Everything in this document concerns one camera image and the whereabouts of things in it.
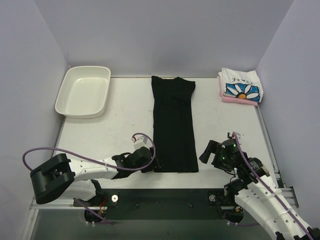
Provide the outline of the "black t shirt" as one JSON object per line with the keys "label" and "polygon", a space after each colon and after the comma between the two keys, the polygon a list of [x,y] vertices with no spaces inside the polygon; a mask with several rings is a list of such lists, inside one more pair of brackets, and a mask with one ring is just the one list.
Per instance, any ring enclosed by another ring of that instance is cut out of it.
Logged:
{"label": "black t shirt", "polygon": [[156,157],[163,163],[160,173],[199,171],[192,116],[194,81],[181,77],[151,77],[153,142]]}

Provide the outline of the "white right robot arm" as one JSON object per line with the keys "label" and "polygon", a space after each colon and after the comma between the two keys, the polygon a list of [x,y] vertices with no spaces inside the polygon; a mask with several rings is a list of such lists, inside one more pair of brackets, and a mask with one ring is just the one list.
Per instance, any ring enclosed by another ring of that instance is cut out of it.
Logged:
{"label": "white right robot arm", "polygon": [[234,177],[223,187],[223,195],[215,202],[245,210],[264,228],[273,240],[318,240],[320,230],[304,221],[277,187],[267,167],[256,157],[242,151],[238,138],[220,143],[210,140],[200,161]]}

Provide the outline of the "white daisy print t shirt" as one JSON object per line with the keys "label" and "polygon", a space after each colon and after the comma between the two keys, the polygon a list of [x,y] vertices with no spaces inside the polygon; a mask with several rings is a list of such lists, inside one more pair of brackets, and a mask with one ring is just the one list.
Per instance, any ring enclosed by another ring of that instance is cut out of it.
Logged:
{"label": "white daisy print t shirt", "polygon": [[262,101],[264,91],[255,70],[244,72],[222,68],[218,77],[220,77],[224,96],[257,103]]}

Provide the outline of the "white plastic bin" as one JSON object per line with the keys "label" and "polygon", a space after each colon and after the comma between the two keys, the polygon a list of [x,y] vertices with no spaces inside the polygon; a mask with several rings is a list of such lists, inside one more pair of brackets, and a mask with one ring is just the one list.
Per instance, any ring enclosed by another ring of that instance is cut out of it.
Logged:
{"label": "white plastic bin", "polygon": [[55,111],[67,118],[94,119],[106,108],[111,71],[104,66],[70,68],[62,81]]}

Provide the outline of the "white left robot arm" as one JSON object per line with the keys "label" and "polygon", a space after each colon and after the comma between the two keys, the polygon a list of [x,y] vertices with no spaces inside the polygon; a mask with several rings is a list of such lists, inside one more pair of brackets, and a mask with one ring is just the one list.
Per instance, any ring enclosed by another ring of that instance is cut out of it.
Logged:
{"label": "white left robot arm", "polygon": [[147,173],[163,166],[153,147],[142,146],[102,160],[88,159],[63,151],[30,172],[36,203],[48,204],[60,197],[78,198],[92,206],[101,203],[98,179],[117,180],[135,172]]}

